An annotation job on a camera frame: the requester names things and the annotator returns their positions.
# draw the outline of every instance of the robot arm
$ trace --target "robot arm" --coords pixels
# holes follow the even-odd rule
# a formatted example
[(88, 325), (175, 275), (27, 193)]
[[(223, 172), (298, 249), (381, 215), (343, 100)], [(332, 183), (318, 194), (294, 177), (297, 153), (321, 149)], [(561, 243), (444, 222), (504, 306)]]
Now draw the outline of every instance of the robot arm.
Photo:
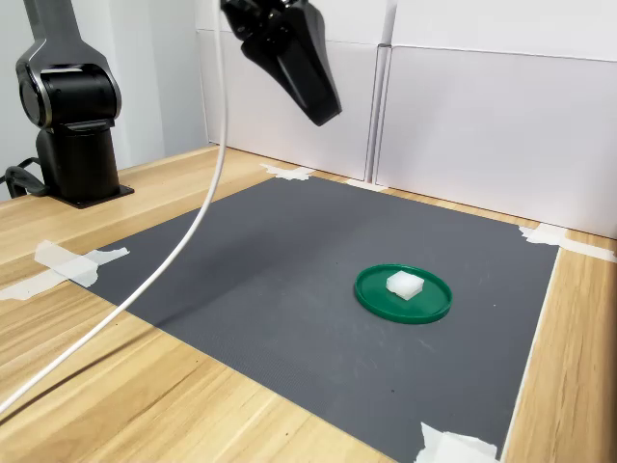
[(308, 0), (222, 0), (244, 55), (266, 70), (305, 114), (323, 125), (340, 113), (321, 13)]
[[(221, 2), (247, 58), (266, 70), (307, 116), (340, 113), (328, 65), (324, 19), (308, 0)], [(120, 185), (110, 128), (121, 93), (105, 57), (82, 41), (70, 0), (24, 0), (35, 43), (17, 61), (19, 95), (40, 128), (44, 185), (22, 166), (6, 172), (12, 196), (50, 196), (88, 207), (130, 194)]]

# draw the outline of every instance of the masking tape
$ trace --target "masking tape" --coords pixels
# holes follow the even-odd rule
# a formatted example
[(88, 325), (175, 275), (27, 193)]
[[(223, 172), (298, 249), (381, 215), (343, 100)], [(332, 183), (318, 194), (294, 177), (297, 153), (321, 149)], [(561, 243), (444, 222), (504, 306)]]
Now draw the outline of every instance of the masking tape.
[(496, 463), (497, 447), (474, 437), (421, 425), (424, 449), (417, 455), (416, 463)]
[(375, 183), (368, 183), (367, 181), (353, 180), (352, 178), (347, 180), (345, 183), (351, 186), (356, 186), (358, 188), (363, 188), (365, 190), (377, 191), (377, 192), (388, 189), (386, 186), (376, 185)]
[(284, 178), (286, 180), (308, 180), (309, 174), (315, 172), (314, 169), (308, 167), (299, 167), (293, 170), (281, 169), (279, 167), (270, 166), (269, 164), (259, 164), (268, 170), (268, 174), (275, 174), (276, 178)]
[(519, 230), (521, 230), (523, 237), (527, 238), (529, 243), (560, 246), (567, 251), (583, 254), (591, 258), (617, 262), (617, 257), (615, 257), (615, 253), (612, 251), (566, 238), (567, 230), (555, 225), (540, 224), (535, 230), (526, 227), (519, 227)]
[(110, 252), (91, 251), (85, 256), (78, 256), (45, 240), (37, 246), (35, 261), (49, 267), (49, 270), (0, 290), (0, 301), (8, 299), (27, 301), (66, 280), (73, 280), (83, 287), (92, 286), (98, 279), (99, 265), (127, 254), (126, 248), (122, 248)]

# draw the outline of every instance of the white cube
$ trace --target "white cube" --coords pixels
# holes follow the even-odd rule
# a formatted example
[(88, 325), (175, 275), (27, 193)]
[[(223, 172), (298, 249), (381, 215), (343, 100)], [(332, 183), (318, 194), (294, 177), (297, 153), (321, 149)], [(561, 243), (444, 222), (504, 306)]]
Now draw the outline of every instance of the white cube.
[(424, 280), (402, 270), (388, 278), (386, 287), (398, 297), (409, 301), (422, 292)]

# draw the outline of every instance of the wooden tabletop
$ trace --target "wooden tabletop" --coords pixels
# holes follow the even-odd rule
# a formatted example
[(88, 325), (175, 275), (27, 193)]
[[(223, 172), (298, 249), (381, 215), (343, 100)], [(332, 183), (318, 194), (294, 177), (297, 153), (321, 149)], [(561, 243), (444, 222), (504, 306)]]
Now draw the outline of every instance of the wooden tabletop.
[[(199, 207), (215, 160), (211, 148), (128, 169), (121, 182), (135, 188), (134, 195), (86, 210), (49, 198), (0, 203), (0, 288), (45, 269), (34, 261), (44, 239), (86, 254)], [(293, 167), (229, 150), (215, 199), (272, 177), (261, 162)], [(384, 193), (538, 225), (392, 189)], [(569, 237), (617, 249), (607, 238), (574, 231)], [(616, 288), (616, 264), (559, 252), (505, 461), (617, 461)], [(71, 282), (29, 301), (0, 302), (0, 400), (113, 308)], [(0, 417), (3, 462), (233, 459), (388, 460), (129, 313)]]

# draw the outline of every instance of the white cable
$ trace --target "white cable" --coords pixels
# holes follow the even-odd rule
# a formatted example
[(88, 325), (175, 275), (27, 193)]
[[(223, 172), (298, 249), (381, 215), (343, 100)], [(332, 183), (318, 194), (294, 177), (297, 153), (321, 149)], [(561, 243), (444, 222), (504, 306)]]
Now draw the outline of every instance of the white cable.
[(150, 275), (150, 277), (145, 280), (141, 286), (137, 288), (133, 294), (128, 296), (117, 309), (111, 312), (107, 317), (101, 321), (98, 325), (96, 325), (90, 333), (84, 336), (81, 340), (72, 345), (65, 353), (63, 353), (60, 357), (54, 360), (47, 367), (42, 369), (38, 374), (36, 374), (30, 381), (24, 384), (21, 388), (19, 388), (13, 395), (7, 398), (2, 405), (0, 405), (0, 415), (2, 415), (11, 405), (13, 405), (20, 397), (26, 394), (35, 384), (41, 381), (48, 373), (50, 373), (55, 367), (61, 364), (64, 360), (66, 360), (70, 355), (75, 353), (80, 347), (82, 347), (86, 342), (91, 340), (96, 334), (105, 328), (114, 318), (116, 318), (120, 313), (125, 311), (134, 301), (137, 299), (142, 293), (149, 288), (152, 283), (156, 281), (158, 277), (170, 266), (170, 264), (175, 260), (178, 254), (184, 249), (186, 243), (189, 242), (195, 230), (201, 223), (201, 219), (205, 215), (205, 212), (208, 210), (210, 203), (212, 203), (212, 198), (214, 197), (214, 193), (216, 192), (216, 188), (219, 185), (219, 179), (221, 178), (221, 172), (223, 171), (223, 162), (225, 160), (225, 150), (227, 148), (228, 143), (228, 93), (227, 93), (227, 85), (225, 82), (225, 69), (223, 62), (223, 47), (221, 45), (221, 18), (220, 18), (220, 3), (218, 1), (212, 2), (214, 8), (214, 24), (215, 24), (215, 35), (214, 41), (216, 44), (216, 58), (217, 65), (219, 68), (219, 83), (221, 89), (221, 98), (223, 99), (223, 115), (221, 120), (221, 141), (219, 146), (219, 157), (216, 163), (216, 170), (214, 172), (214, 177), (212, 178), (212, 182), (210, 183), (210, 189), (208, 191), (208, 195), (201, 206), (200, 212), (197, 215), (193, 225), (188, 232), (184, 235), (182, 240), (177, 244), (172, 253), (165, 259), (165, 261), (161, 264), (160, 267), (156, 269), (156, 271)]

